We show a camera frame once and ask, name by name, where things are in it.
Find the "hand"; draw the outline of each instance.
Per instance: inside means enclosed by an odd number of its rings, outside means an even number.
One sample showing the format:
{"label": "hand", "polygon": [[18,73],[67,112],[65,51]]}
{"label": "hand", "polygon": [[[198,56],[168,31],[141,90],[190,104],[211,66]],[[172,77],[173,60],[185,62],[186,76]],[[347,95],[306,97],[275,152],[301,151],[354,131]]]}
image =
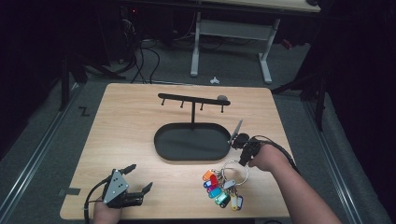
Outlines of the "hand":
{"label": "hand", "polygon": [[116,224],[120,221],[122,208],[109,208],[98,198],[93,208],[94,224]]}
{"label": "hand", "polygon": [[276,147],[265,144],[260,148],[259,153],[248,163],[248,166],[257,166],[262,171],[273,172],[277,166],[285,164],[290,166],[285,155]]}

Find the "white metal desk frame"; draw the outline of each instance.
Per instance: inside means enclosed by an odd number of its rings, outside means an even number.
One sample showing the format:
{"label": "white metal desk frame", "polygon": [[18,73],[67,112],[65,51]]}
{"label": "white metal desk frame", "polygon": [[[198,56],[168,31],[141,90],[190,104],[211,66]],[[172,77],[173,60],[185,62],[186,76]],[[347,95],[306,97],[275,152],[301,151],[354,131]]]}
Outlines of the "white metal desk frame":
{"label": "white metal desk frame", "polygon": [[201,12],[197,12],[195,43],[191,62],[191,76],[198,76],[200,35],[218,35],[266,41],[263,53],[259,53],[259,61],[260,65],[262,66],[262,75],[264,77],[264,82],[267,84],[271,84],[272,79],[270,71],[268,69],[267,57],[274,41],[279,23],[280,19],[276,19],[272,26],[228,21],[202,20]]}

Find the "forearm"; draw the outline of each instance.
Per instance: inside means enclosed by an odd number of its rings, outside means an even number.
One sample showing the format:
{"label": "forearm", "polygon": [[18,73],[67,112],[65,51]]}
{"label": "forearm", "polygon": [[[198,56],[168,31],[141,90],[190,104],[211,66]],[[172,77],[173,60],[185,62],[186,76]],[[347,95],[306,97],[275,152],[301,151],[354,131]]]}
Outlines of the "forearm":
{"label": "forearm", "polygon": [[271,173],[293,223],[341,223],[332,209],[289,165],[279,165]]}

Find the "person's right arm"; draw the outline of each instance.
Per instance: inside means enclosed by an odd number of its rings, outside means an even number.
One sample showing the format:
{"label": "person's right arm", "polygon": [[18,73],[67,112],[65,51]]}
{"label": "person's right arm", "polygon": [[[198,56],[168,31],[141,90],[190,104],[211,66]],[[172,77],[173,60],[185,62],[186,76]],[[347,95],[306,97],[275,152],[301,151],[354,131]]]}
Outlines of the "person's right arm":
{"label": "person's right arm", "polygon": [[248,164],[270,172],[282,192],[292,223],[341,223],[332,209],[271,145],[262,146]]}

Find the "black jewelry stand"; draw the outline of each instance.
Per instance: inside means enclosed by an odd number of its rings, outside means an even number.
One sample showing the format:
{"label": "black jewelry stand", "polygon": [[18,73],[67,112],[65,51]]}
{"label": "black jewelry stand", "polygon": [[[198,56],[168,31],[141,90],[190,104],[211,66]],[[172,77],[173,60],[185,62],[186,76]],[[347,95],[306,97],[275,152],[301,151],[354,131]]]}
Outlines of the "black jewelry stand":
{"label": "black jewelry stand", "polygon": [[196,123],[195,104],[221,105],[221,113],[230,101],[191,96],[159,93],[163,99],[191,102],[191,123],[169,123],[163,125],[154,136],[157,153],[169,161],[216,161],[224,158],[230,150],[230,133],[216,123]]}

